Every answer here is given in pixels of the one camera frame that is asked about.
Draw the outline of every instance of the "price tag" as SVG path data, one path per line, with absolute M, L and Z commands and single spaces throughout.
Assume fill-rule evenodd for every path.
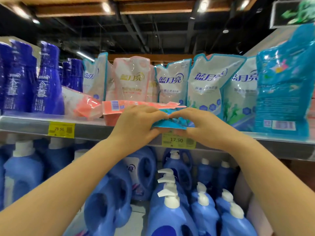
M 191 150 L 196 148 L 196 142 L 191 138 L 180 137 L 168 132 L 162 134 L 162 146 Z
M 50 122 L 48 136 L 61 138 L 74 138 L 75 123 Z

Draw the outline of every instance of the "ceiling light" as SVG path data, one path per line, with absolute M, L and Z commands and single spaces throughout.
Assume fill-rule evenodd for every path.
M 80 52 L 80 51 L 77 51 L 77 54 L 83 56 L 83 57 L 86 58 L 86 59 L 89 59 L 89 60 L 92 61 L 92 62 L 95 61 L 93 58 L 91 58 L 90 56 L 87 56 L 87 55 L 83 54 L 83 53 Z
M 205 12 L 210 4 L 209 0 L 202 0 L 199 5 L 198 12 Z
M 32 21 L 33 21 L 35 24 L 40 25 L 40 22 L 39 22 L 39 20 L 38 20 L 38 19 L 33 18 L 33 19 L 32 19 Z
M 111 7 L 107 2 L 102 2 L 102 8 L 106 13 L 111 13 Z
M 249 3 L 250 3 L 250 0 L 244 0 L 244 1 L 242 2 L 242 5 L 241 5 L 240 9 L 241 9 L 241 10 L 244 10 L 245 7 L 246 7 Z
M 29 19 L 31 17 L 29 14 L 26 13 L 25 10 L 23 10 L 23 8 L 21 8 L 18 5 L 14 5 L 12 7 L 12 10 L 15 12 L 15 14 L 17 14 L 18 16 L 22 18 Z

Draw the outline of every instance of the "white pouch with blue edge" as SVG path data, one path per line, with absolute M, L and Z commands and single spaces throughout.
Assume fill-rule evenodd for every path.
M 191 59 L 155 66 L 160 87 L 159 103 L 175 102 L 186 105 L 187 81 Z
M 94 62 L 83 60 L 83 93 L 101 101 L 105 100 L 105 79 L 108 53 L 100 53 Z
M 188 78 L 187 107 L 210 111 L 223 118 L 222 95 L 226 82 L 243 66 L 246 57 L 204 54 L 194 57 Z
M 256 56 L 245 64 L 224 87 L 223 119 L 239 131 L 253 131 L 257 100 Z

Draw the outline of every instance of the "white detergent pouch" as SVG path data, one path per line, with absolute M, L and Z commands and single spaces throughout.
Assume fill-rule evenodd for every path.
M 159 94 L 159 85 L 155 78 L 155 69 L 153 65 L 150 65 L 150 74 L 151 74 L 151 78 L 149 80 L 147 102 L 157 103 L 158 94 Z
M 253 131 L 257 100 L 256 56 L 245 64 L 224 87 L 223 120 L 239 131 Z
M 100 53 L 94 62 L 83 60 L 83 93 L 101 101 L 105 100 L 106 68 L 108 53 Z
M 116 100 L 147 102 L 151 78 L 149 59 L 139 56 L 116 58 L 114 59 L 112 73 Z
M 213 54 L 209 60 L 204 54 L 196 55 L 188 78 L 187 106 L 222 119 L 223 87 L 245 61 L 246 57 L 239 55 Z
M 155 66 L 160 86 L 159 103 L 175 102 L 186 105 L 187 81 L 191 59 Z
M 113 79 L 113 65 L 107 61 L 106 68 L 106 98 L 105 101 L 116 100 L 115 83 Z

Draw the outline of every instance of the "hand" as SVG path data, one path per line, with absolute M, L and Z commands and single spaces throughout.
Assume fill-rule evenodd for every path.
M 169 118 L 182 117 L 191 120 L 195 127 L 187 130 L 173 129 L 179 136 L 192 138 L 204 146 L 229 152 L 234 143 L 248 138 L 247 135 L 228 125 L 214 114 L 195 108 L 185 108 L 169 115 Z
M 153 128 L 152 124 L 168 119 L 165 112 L 147 105 L 133 105 L 127 107 L 120 115 L 112 133 L 107 138 L 119 144 L 119 147 L 129 155 L 147 145 L 160 133 L 169 129 Z

